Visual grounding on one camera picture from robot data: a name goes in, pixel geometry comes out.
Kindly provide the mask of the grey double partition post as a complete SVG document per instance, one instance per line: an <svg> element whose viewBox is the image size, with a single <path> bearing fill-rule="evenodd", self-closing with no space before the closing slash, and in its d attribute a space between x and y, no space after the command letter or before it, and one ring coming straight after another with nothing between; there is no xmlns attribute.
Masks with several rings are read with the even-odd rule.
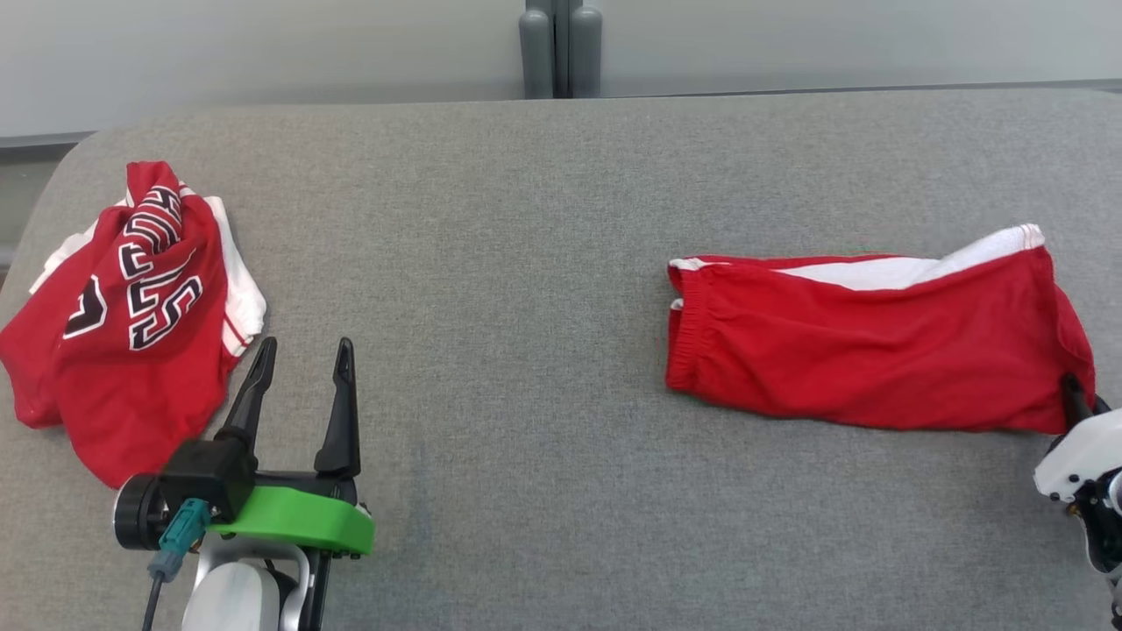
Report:
<svg viewBox="0 0 1122 631"><path fill-rule="evenodd" d="M585 0L523 0L518 18L522 97L601 95L604 16Z"/></svg>

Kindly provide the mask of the red shorts with white trim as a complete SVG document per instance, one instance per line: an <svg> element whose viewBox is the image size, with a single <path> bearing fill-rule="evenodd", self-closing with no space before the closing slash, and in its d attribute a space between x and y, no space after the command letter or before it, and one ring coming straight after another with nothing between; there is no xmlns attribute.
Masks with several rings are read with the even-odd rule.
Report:
<svg viewBox="0 0 1122 631"><path fill-rule="evenodd" d="M1032 223L940 259L705 255L668 265L669 388L769 418L1063 435L1101 412L1089 339Z"/></svg>

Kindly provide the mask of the red jersey with black lettering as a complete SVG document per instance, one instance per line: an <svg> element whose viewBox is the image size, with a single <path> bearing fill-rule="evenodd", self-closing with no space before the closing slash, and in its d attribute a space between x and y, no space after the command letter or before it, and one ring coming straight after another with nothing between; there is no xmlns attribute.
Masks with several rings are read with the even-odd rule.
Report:
<svg viewBox="0 0 1122 631"><path fill-rule="evenodd" d="M53 252L0 329L15 417L64 428L112 488L204 431L267 313L220 196L165 161L125 176L125 199Z"/></svg>

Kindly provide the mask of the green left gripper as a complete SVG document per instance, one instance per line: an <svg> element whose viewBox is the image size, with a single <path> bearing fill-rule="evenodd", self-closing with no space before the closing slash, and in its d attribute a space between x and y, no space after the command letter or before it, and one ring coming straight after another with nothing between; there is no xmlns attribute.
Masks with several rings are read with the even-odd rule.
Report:
<svg viewBox="0 0 1122 631"><path fill-rule="evenodd" d="M263 400L275 372L278 342L265 338L242 379L217 441L255 446ZM359 499L361 473L355 347L341 338L333 365L334 397L327 435L314 459L318 476L257 484L233 521L213 520L206 534L249 536L328 551L335 557L373 554L376 527Z"/></svg>

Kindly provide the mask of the grey wall base rail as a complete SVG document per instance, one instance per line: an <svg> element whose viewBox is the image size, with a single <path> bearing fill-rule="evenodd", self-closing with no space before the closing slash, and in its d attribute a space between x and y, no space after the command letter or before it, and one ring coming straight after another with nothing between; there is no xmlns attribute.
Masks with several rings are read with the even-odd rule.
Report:
<svg viewBox="0 0 1122 631"><path fill-rule="evenodd" d="M63 161L92 131L0 137L0 164Z"/></svg>

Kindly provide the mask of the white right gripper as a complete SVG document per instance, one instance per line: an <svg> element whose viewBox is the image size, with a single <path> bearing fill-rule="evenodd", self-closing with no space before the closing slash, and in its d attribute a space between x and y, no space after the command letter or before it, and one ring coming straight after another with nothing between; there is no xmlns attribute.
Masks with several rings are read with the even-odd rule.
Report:
<svg viewBox="0 0 1122 631"><path fill-rule="evenodd" d="M1063 417L1075 424L1034 467L1033 482L1046 499L1073 502L1083 483L1122 470L1122 408L1091 396L1075 374L1061 378Z"/></svg>

